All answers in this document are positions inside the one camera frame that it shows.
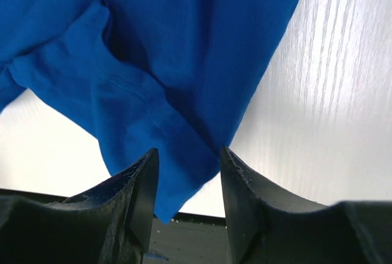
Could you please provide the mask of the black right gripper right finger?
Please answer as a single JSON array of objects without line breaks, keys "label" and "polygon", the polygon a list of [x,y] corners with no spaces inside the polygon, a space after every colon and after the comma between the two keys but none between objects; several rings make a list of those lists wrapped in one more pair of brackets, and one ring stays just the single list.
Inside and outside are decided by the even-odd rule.
[{"label": "black right gripper right finger", "polygon": [[391,203],[325,206],[222,148],[220,177],[233,263],[390,263]]}]

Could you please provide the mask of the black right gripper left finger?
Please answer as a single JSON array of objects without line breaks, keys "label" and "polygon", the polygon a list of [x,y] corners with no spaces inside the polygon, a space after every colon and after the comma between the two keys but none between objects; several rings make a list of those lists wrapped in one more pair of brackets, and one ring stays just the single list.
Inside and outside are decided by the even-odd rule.
[{"label": "black right gripper left finger", "polygon": [[65,200],[1,191],[2,263],[141,263],[159,178],[150,149],[130,167]]}]

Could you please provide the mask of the royal blue printed t-shirt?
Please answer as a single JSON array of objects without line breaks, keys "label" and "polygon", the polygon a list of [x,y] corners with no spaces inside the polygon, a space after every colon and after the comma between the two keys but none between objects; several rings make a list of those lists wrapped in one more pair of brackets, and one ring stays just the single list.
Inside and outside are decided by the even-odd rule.
[{"label": "royal blue printed t-shirt", "polygon": [[1,0],[1,107],[26,89],[114,175],[159,150],[169,222],[219,172],[299,0]]}]

